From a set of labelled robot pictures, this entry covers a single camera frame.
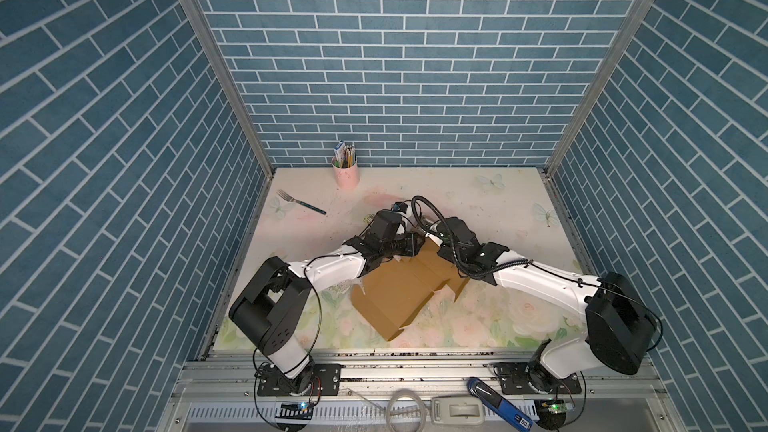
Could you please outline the brown cardboard box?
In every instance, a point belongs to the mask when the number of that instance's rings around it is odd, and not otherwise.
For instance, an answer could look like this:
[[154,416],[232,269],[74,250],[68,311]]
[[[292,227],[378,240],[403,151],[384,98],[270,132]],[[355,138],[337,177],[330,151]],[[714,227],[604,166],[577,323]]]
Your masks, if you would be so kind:
[[469,282],[438,251],[428,239],[416,256],[387,262],[352,288],[352,305],[384,340],[404,332],[436,292],[447,288],[459,297]]

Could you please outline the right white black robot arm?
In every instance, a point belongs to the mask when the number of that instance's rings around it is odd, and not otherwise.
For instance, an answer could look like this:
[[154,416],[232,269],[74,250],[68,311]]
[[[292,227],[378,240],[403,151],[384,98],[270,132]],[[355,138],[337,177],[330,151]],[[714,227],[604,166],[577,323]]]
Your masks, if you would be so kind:
[[547,339],[537,347],[525,375],[539,392],[550,393],[570,376],[602,366],[632,376],[661,331],[658,317],[620,274],[597,277],[552,268],[501,244],[480,242],[456,217],[439,220],[426,232],[460,275],[527,293],[586,324],[578,336]]

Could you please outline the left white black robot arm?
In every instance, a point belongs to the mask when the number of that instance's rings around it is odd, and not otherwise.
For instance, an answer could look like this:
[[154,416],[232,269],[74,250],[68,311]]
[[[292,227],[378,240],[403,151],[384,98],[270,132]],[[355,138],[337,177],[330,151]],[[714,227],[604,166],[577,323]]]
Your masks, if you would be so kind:
[[311,295],[359,279],[396,256],[414,257],[425,243],[407,216],[381,210],[358,235],[333,252],[301,262],[268,258],[233,301],[229,320],[272,365],[291,393],[312,382],[311,353],[295,337]]

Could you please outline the pink pen holder bucket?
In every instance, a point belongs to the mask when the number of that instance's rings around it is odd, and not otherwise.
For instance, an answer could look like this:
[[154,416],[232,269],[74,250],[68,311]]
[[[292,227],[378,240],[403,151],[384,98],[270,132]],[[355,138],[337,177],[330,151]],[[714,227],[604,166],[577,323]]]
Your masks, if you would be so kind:
[[359,168],[356,163],[349,167],[341,167],[337,161],[332,163],[335,182],[340,190],[353,190],[360,181]]

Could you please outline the pens in bucket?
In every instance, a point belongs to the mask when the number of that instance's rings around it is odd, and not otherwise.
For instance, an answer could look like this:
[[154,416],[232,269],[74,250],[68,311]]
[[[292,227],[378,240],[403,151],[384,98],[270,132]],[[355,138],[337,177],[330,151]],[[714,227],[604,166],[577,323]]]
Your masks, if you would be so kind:
[[339,141],[333,150],[332,165],[347,169],[357,164],[356,147],[351,142]]

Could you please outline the blue handheld tool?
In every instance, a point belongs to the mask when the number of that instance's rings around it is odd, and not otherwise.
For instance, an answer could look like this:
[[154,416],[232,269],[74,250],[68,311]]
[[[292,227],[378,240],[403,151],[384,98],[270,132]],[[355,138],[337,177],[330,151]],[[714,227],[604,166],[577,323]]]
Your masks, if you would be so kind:
[[477,377],[470,377],[467,390],[478,398],[489,410],[510,424],[516,431],[530,432],[533,420],[518,407],[496,392],[490,385]]

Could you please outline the grey white plastic device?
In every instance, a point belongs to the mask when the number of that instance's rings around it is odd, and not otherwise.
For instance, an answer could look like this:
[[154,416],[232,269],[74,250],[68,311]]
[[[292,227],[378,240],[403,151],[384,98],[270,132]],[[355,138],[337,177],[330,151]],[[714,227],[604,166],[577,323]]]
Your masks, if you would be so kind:
[[485,422],[484,406],[471,395],[435,397],[431,400],[431,420],[445,426],[479,426]]

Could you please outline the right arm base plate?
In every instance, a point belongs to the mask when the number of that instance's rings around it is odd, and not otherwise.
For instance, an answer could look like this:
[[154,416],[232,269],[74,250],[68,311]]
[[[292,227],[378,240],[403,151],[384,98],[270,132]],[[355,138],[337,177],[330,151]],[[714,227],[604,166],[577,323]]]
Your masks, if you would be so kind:
[[497,362],[491,365],[491,371],[499,380],[502,392],[506,395],[555,393],[577,395],[583,391],[577,374],[559,379],[538,364]]

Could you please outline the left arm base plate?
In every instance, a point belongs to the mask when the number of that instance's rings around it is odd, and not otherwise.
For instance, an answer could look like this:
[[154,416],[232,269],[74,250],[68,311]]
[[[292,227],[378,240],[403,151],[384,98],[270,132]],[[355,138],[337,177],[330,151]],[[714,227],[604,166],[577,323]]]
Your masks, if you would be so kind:
[[341,365],[311,362],[295,377],[286,376],[274,364],[264,363],[258,372],[259,397],[287,397],[289,395],[319,394],[321,397],[337,396]]

